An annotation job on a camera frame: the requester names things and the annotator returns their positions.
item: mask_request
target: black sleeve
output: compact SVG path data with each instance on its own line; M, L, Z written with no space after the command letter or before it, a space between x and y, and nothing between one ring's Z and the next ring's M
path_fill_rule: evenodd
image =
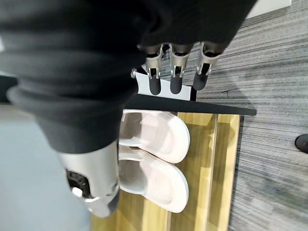
M1 0L0 70L18 77L8 98L34 114L50 145L84 153L118 138L124 104L144 63L145 6L124 1Z
M0 0L0 70L9 100L34 114L51 146L84 153L118 139L137 92L137 44L229 44L256 0Z

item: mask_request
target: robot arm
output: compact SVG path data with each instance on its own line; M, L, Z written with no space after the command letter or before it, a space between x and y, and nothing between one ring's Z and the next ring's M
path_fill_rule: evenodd
M109 216L119 199L120 120L138 91L132 68L146 63L158 94L161 44L171 43L178 93L192 44L201 41L194 83L201 89L255 1L1 1L0 70L18 77L8 97L35 116L70 189L93 214Z

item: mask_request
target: gray carpet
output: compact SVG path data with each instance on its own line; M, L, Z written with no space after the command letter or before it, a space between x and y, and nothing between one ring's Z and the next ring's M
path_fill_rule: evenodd
M246 20L197 100L258 111L241 126L229 230L307 231L308 154L294 140L308 133L308 0Z

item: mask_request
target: white slipper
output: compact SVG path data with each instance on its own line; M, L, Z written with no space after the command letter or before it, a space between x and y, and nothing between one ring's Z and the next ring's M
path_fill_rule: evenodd
M119 144L139 147L170 163L184 159L190 143L185 123L170 112L124 110Z
M183 173L144 150L119 145L120 188L140 194L173 213L188 201L188 184Z

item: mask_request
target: wooden plank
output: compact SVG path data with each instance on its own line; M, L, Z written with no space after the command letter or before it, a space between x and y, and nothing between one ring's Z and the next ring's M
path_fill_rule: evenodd
M165 231L167 211L143 196L121 191L116 212L109 218L92 219L93 231Z
M191 145L185 159L176 166L185 175L189 199L185 209L171 214L171 231L205 230L211 193L217 115L179 113L186 123Z
M239 125L239 115L218 116L207 231L226 231L228 229Z

